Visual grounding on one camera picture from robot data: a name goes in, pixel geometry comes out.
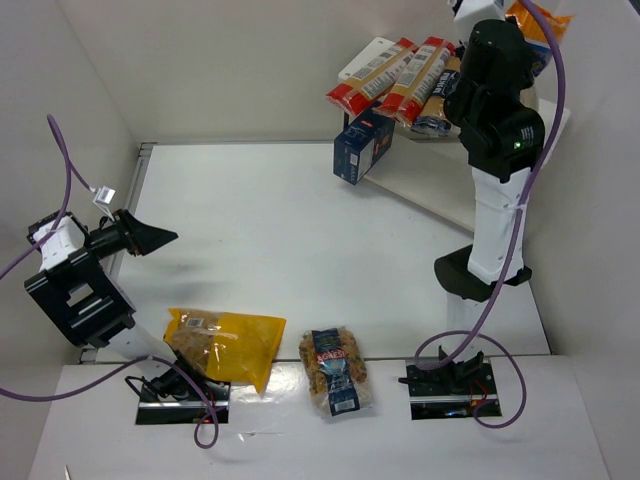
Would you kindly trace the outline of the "blue orange pasta bag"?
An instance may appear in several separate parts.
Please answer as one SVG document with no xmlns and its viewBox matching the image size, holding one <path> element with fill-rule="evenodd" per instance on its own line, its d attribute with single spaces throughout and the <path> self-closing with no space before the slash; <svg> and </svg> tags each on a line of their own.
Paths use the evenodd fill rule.
<svg viewBox="0 0 640 480">
<path fill-rule="evenodd" d="M 560 44 L 574 16 L 556 16 L 540 6 L 537 6 L 537 10 L 551 27 L 557 43 Z M 532 72 L 535 77 L 538 77 L 553 59 L 551 47 L 542 28 L 535 17 L 518 1 L 515 1 L 507 9 L 506 16 L 515 19 L 526 42 L 534 52 L 535 60 L 532 66 Z"/>
</svg>

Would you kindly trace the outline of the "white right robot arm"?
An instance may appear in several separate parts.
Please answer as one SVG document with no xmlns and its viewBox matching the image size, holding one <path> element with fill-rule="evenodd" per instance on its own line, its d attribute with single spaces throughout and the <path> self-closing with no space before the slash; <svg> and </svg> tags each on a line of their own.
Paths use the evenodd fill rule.
<svg viewBox="0 0 640 480">
<path fill-rule="evenodd" d="M 516 23 L 478 22 L 462 57 L 444 112 L 460 129 L 475 185 L 471 245 L 438 258 L 436 278 L 447 293 L 447 324 L 475 337 L 502 285 L 528 282 L 522 227 L 523 191 L 543 149 L 545 127 L 520 93 L 533 84 L 533 53 Z"/>
</svg>

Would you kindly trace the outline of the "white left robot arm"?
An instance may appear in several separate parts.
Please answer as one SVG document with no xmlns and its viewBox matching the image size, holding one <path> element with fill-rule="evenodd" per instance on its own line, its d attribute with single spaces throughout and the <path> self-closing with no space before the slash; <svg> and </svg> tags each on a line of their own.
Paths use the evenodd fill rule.
<svg viewBox="0 0 640 480">
<path fill-rule="evenodd" d="M 59 225 L 54 224 L 55 218 L 51 214 L 28 227 L 31 245 L 46 234 L 51 237 L 37 248 L 41 266 L 24 282 L 27 293 L 76 347 L 111 347 L 126 360 L 167 357 L 168 367 L 158 362 L 141 365 L 147 389 L 143 397 L 187 397 L 191 388 L 183 376 L 195 374 L 180 354 L 170 352 L 136 323 L 133 302 L 101 264 L 120 252 L 149 255 L 179 235 L 144 224 L 126 209 L 102 217 L 94 230 L 71 212 L 64 214 Z"/>
</svg>

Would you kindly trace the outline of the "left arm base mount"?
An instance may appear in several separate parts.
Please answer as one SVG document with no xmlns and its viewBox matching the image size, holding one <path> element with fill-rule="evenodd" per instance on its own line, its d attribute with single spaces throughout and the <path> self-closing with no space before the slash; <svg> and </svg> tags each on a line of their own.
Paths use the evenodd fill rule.
<svg viewBox="0 0 640 480">
<path fill-rule="evenodd" d="M 139 398 L 136 425 L 196 424 L 207 414 L 206 406 L 191 388 L 178 397 L 161 397 L 152 392 L 143 377 L 128 375 L 125 383 Z M 201 388 L 216 410 L 218 422 L 227 424 L 231 384 L 206 380 Z"/>
</svg>

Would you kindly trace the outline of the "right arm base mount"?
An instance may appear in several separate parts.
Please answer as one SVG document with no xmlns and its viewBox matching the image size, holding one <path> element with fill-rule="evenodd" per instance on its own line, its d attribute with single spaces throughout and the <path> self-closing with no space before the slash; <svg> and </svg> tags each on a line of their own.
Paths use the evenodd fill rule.
<svg viewBox="0 0 640 480">
<path fill-rule="evenodd" d="M 502 415 L 491 364 L 482 351 L 469 360 L 436 370 L 422 370 L 407 361 L 398 382 L 408 387 L 412 420 Z"/>
</svg>

